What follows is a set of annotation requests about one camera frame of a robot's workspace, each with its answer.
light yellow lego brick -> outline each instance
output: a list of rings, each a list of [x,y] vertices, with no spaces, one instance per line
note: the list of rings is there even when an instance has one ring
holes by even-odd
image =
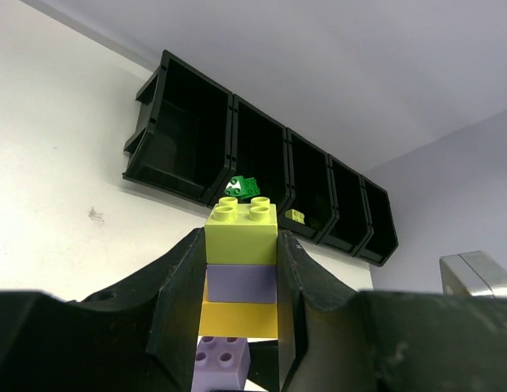
[[[304,214],[300,211],[291,209],[284,212],[284,216],[286,218],[292,219],[296,222],[299,222],[301,224],[304,224]]]
[[[268,198],[236,204],[222,198],[213,208],[204,230],[208,264],[275,265],[277,208]]]
[[[210,302],[205,285],[198,335],[277,339],[277,304]]]

lavender lego brick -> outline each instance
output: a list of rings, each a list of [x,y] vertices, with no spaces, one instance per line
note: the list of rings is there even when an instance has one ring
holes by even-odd
[[[211,264],[207,266],[211,302],[277,302],[276,265]]]
[[[195,354],[191,392],[244,390],[250,361],[246,338],[204,336]]]

yellow lego brick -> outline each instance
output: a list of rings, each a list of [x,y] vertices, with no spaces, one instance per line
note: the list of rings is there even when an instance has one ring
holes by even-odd
[[[205,285],[198,335],[277,339],[277,304],[210,302]]]
[[[286,212],[284,212],[284,216],[286,218],[289,218],[289,219],[292,219],[296,222],[304,224],[304,214],[300,211],[293,210],[293,209],[287,210]]]
[[[204,225],[208,264],[275,265],[277,208],[268,198],[221,198]]]

black bin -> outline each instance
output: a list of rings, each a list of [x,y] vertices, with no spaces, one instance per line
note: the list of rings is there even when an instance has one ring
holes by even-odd
[[[292,149],[290,171],[295,199],[282,212],[302,212],[305,224],[279,214],[278,225],[316,243],[336,218],[327,154],[289,128],[287,139]]]
[[[329,163],[337,219],[319,242],[354,256],[373,235],[362,176],[331,155]]]
[[[232,93],[168,51],[139,90],[125,179],[198,203],[213,199],[231,160]]]
[[[362,178],[362,185],[367,194],[374,233],[355,256],[380,267],[398,247],[393,214],[389,205],[389,196],[384,189],[365,177]]]
[[[294,196],[289,180],[287,130],[240,96],[233,97],[232,157],[235,173],[223,181],[212,204],[224,195],[232,176],[255,177],[260,195],[277,205],[280,213]]]

black object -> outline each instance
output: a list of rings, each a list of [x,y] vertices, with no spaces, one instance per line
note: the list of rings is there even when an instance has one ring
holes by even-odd
[[[202,229],[83,302],[0,292],[0,392],[189,392]],[[278,235],[278,347],[250,344],[270,392],[507,390],[507,299],[356,293]]]
[[[336,218],[327,154],[289,128],[287,139],[292,148],[290,178],[295,199],[279,214],[278,225],[316,243]],[[286,218],[288,209],[302,212],[305,223]]]
[[[236,157],[236,173],[230,172],[222,182],[212,204],[222,197],[232,176],[255,177],[260,195],[277,205],[277,211],[295,198],[290,187],[287,130],[279,122],[249,104],[240,96],[233,97],[232,157]]]
[[[373,235],[362,176],[331,155],[329,164],[336,219],[319,242],[354,256]]]
[[[83,302],[0,292],[0,392],[190,391],[205,273],[195,229]]]
[[[381,267],[398,247],[389,196],[384,189],[365,177],[362,178],[362,186],[367,194],[374,233],[355,256]]]
[[[168,51],[137,93],[142,103],[127,180],[211,202],[233,168],[232,94]]]

